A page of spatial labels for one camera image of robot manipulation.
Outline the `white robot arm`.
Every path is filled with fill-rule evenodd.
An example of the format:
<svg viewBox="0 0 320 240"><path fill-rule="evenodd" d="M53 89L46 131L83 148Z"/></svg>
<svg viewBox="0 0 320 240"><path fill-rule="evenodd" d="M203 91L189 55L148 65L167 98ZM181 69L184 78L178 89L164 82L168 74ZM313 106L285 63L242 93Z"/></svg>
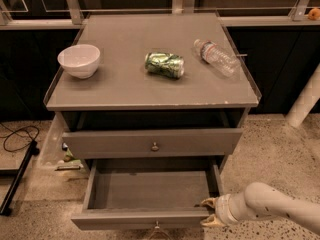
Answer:
<svg viewBox="0 0 320 240"><path fill-rule="evenodd" d="M300 126L319 99L320 65L286 116L288 123L293 127ZM201 205L214 209L213 214L201 221L204 227L225 227L242 221L258 221L278 216L320 234L319 204L294 199L260 182L249 184L237 194L207 198Z"/></svg>

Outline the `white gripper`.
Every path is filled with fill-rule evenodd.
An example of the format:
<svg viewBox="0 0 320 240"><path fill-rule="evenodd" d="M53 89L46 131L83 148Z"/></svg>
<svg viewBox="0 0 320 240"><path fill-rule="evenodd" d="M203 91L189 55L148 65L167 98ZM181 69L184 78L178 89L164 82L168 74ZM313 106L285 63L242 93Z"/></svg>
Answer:
<svg viewBox="0 0 320 240"><path fill-rule="evenodd" d="M220 196L216 198L204 199L200 205L202 207L215 208L215 214L210 215L206 219L200 222L202 227L215 228L223 227L224 224L227 226L236 225L239 221L232 215L230 208L230 194Z"/></svg>

